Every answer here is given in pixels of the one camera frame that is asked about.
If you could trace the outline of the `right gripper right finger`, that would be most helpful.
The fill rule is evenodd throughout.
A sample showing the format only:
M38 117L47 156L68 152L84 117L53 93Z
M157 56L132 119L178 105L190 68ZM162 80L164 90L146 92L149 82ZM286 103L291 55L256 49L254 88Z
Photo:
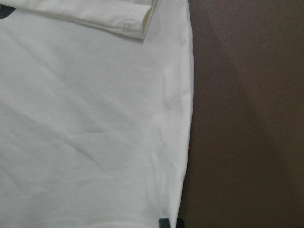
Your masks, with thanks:
M181 218L178 218L178 228L185 228L184 220Z

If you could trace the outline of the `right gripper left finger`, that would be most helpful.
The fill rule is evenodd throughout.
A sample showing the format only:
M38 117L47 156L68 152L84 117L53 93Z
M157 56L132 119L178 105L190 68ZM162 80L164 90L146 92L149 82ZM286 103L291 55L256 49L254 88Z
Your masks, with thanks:
M168 218L159 219L159 228L170 228L170 221Z

